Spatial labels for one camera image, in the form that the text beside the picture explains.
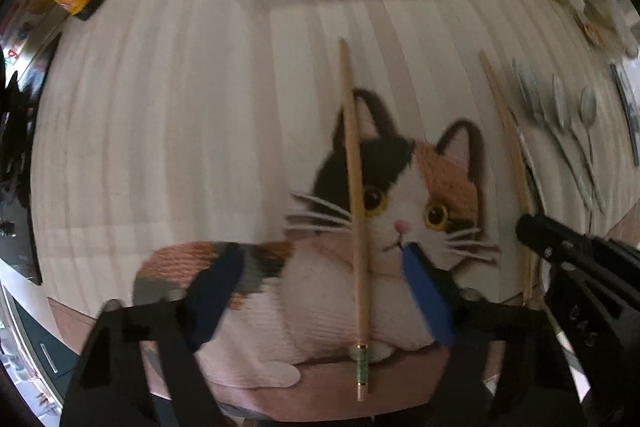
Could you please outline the striped cat placemat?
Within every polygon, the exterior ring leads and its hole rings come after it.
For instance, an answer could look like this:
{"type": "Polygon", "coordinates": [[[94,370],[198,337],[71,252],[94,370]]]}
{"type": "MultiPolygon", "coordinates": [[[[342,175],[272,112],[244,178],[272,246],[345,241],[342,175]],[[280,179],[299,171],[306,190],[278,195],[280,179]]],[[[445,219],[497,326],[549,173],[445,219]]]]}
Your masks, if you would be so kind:
{"type": "Polygon", "coordinates": [[[242,415],[338,421],[418,407],[449,357],[402,272],[416,242],[456,282],[503,303],[523,290],[511,163],[478,54],[518,118],[546,213],[639,240],[634,165],[608,52],[554,0],[105,0],[63,30],[38,109],[32,223],[42,286],[93,321],[107,300],[154,303],[224,245],[241,283],[196,358],[242,415]],[[369,394],[357,400],[355,283],[338,40],[352,60],[369,254],[369,394]],[[597,98],[587,210],[512,60],[553,100],[558,75],[597,98]]]}

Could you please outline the wooden chopstick green band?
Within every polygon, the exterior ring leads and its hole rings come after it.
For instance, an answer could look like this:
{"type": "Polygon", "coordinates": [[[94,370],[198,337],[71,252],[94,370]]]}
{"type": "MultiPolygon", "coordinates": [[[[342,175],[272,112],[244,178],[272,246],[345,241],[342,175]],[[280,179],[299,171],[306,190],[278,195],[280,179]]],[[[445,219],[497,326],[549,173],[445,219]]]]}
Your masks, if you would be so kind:
{"type": "Polygon", "coordinates": [[[354,83],[352,82],[352,60],[348,43],[338,40],[338,59],[342,87],[342,114],[344,122],[344,145],[347,164],[349,212],[352,221],[352,265],[355,283],[356,321],[356,378],[357,400],[364,402],[369,394],[369,338],[370,338],[370,293],[369,254],[367,245],[367,221],[363,206],[362,167],[360,136],[354,83]]]}

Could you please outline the blue smartphone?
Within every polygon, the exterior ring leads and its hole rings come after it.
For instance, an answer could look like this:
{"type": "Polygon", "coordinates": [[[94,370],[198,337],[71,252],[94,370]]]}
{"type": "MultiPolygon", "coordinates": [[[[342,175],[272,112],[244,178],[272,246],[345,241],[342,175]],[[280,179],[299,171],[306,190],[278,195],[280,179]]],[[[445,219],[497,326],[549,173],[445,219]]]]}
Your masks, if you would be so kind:
{"type": "Polygon", "coordinates": [[[639,166],[639,60],[610,64],[611,77],[623,107],[630,139],[632,160],[639,166]]]}

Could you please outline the steel round spoon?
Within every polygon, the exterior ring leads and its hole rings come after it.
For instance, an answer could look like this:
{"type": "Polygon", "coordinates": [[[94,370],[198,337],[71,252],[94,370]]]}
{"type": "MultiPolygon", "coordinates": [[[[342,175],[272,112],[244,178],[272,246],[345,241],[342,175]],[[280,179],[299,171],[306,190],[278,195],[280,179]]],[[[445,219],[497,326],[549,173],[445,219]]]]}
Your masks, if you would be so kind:
{"type": "Polygon", "coordinates": [[[593,161],[593,146],[591,139],[591,129],[597,119],[597,98],[591,87],[587,86],[582,89],[579,98],[579,118],[584,126],[589,150],[589,159],[593,161]]]}

